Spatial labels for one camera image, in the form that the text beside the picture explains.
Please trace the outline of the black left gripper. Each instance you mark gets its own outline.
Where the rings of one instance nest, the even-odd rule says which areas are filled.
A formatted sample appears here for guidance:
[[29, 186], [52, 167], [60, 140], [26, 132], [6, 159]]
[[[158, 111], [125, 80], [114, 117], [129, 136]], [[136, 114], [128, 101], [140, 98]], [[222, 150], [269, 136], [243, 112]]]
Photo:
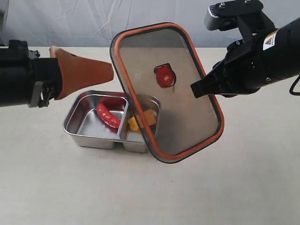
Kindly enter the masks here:
[[68, 95], [113, 80], [111, 63], [74, 55], [52, 46], [51, 58], [41, 58], [40, 52], [29, 51], [33, 82], [30, 108], [47, 107], [51, 99], [62, 100]]

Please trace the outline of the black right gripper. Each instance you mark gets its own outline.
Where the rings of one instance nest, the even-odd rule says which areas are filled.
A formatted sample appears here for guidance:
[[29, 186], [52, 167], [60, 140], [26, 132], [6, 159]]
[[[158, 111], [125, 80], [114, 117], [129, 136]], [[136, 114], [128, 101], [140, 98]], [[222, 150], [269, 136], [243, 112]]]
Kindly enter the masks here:
[[248, 95], [281, 81], [275, 53], [277, 30], [258, 33], [241, 45], [227, 48], [211, 72], [190, 85], [195, 98], [205, 95]]

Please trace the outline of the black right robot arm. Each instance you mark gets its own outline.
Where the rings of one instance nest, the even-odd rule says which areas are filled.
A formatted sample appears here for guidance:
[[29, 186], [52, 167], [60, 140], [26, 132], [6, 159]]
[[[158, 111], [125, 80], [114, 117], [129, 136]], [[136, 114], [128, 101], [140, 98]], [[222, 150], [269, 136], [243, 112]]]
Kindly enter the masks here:
[[195, 98], [248, 95], [300, 74], [300, 21], [266, 30], [240, 45], [232, 43], [222, 61], [191, 84]]

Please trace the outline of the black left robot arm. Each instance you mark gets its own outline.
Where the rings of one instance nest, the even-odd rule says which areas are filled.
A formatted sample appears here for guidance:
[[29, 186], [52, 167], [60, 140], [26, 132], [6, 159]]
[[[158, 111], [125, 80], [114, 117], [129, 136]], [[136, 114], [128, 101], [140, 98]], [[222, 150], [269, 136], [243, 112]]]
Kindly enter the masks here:
[[0, 50], [0, 106], [42, 108], [50, 100], [113, 80], [111, 63], [84, 58], [52, 46], [42, 58], [27, 41], [11, 39]]

